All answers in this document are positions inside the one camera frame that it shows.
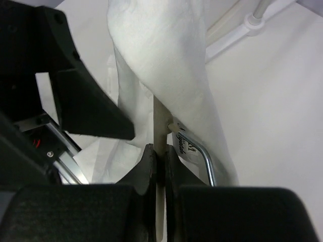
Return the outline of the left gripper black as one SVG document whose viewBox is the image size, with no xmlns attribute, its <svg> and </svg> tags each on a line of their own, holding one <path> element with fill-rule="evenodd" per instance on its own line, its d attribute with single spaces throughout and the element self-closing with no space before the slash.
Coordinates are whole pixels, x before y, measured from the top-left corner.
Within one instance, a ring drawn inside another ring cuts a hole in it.
<svg viewBox="0 0 323 242">
<path fill-rule="evenodd" d="M 48 7 L 1 5 L 1 184 L 86 184 L 68 136 L 132 140 L 134 125 L 87 70 L 65 15 Z M 59 122 L 43 109 L 36 76 L 48 73 Z"/>
</svg>

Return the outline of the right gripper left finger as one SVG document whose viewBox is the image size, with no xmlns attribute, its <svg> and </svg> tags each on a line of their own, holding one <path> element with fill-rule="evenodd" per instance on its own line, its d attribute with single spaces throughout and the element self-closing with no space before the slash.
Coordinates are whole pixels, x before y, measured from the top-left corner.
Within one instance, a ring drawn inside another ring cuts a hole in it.
<svg viewBox="0 0 323 242">
<path fill-rule="evenodd" d="M 155 241 L 156 156 L 151 144 L 117 183 L 27 186 L 1 221 L 1 241 Z"/>
</svg>

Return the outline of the grey hanger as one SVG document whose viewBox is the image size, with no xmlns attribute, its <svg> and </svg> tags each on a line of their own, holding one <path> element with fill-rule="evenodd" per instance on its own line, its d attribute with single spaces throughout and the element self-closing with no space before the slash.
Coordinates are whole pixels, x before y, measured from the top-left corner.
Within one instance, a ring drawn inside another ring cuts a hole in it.
<svg viewBox="0 0 323 242">
<path fill-rule="evenodd" d="M 180 134 L 184 140 L 194 145 L 201 153 L 206 167 L 209 184 L 214 187 L 217 185 L 214 165 L 211 155 L 207 149 L 190 135 L 180 130 L 173 122 L 170 111 L 156 98 L 153 98 L 153 145 L 157 155 L 157 170 L 161 172 L 161 181 L 156 187 L 156 239 L 161 241 L 164 237 L 164 213 L 165 213 L 165 158 L 167 151 L 167 136 L 175 132 Z"/>
</svg>

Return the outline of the white shirt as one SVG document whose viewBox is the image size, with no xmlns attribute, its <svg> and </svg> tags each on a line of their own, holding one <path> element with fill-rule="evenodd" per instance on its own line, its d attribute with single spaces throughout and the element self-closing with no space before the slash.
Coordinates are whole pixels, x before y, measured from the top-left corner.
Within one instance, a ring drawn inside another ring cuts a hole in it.
<svg viewBox="0 0 323 242">
<path fill-rule="evenodd" d="M 152 142 L 158 99 L 180 127 L 203 143 L 220 186 L 235 186 L 237 173 L 209 87 L 205 55 L 208 1 L 77 1 L 72 35 L 89 69 L 112 91 L 135 126 L 135 138 L 102 141 L 78 157 L 92 183 L 112 183 Z"/>
</svg>

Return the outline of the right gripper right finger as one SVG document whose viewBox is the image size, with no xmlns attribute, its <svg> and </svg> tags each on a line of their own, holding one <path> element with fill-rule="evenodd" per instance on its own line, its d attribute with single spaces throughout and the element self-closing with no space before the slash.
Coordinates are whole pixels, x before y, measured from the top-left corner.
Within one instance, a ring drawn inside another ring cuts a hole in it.
<svg viewBox="0 0 323 242">
<path fill-rule="evenodd" d="M 318 241 L 299 197 L 284 188 L 211 187 L 166 153 L 168 241 Z"/>
</svg>

